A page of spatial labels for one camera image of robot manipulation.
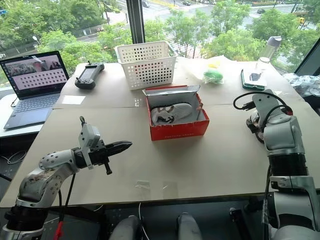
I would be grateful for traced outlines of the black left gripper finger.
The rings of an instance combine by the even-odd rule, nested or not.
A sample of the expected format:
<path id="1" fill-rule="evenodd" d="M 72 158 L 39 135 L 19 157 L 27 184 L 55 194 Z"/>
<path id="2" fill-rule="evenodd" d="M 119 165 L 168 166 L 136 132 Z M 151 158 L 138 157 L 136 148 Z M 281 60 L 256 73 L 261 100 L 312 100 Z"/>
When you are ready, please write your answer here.
<path id="1" fill-rule="evenodd" d="M 130 147 L 130 145 L 113 145 L 113 146 L 107 148 L 107 155 L 109 157 L 117 155 L 117 154 L 127 150 L 129 147 Z"/>
<path id="2" fill-rule="evenodd" d="M 106 145 L 106 148 L 109 151 L 125 151 L 128 149 L 133 143 L 131 141 L 122 140 L 122 141 L 116 141 L 113 143 L 109 143 Z"/>

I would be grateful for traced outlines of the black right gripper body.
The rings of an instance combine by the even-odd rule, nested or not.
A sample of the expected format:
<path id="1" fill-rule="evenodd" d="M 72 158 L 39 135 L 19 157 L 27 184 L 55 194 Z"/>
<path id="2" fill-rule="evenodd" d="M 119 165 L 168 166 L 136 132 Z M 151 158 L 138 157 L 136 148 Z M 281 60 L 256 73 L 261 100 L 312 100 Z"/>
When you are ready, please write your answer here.
<path id="1" fill-rule="evenodd" d="M 260 117 L 259 117 L 258 111 L 254 110 L 250 114 L 249 118 L 246 120 L 246 125 L 251 131 L 251 133 L 255 135 L 257 140 L 263 144 L 264 134 L 262 133 L 262 130 L 259 128 L 259 120 L 260 120 Z"/>

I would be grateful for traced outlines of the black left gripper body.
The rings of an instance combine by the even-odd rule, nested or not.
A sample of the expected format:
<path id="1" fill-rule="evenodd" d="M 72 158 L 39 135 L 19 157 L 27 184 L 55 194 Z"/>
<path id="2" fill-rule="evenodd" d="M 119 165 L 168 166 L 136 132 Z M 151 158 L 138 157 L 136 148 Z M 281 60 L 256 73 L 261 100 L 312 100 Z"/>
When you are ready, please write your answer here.
<path id="1" fill-rule="evenodd" d="M 107 175 L 113 173 L 109 165 L 108 150 L 103 140 L 99 140 L 96 147 L 90 149 L 89 157 L 92 165 L 104 165 Z"/>

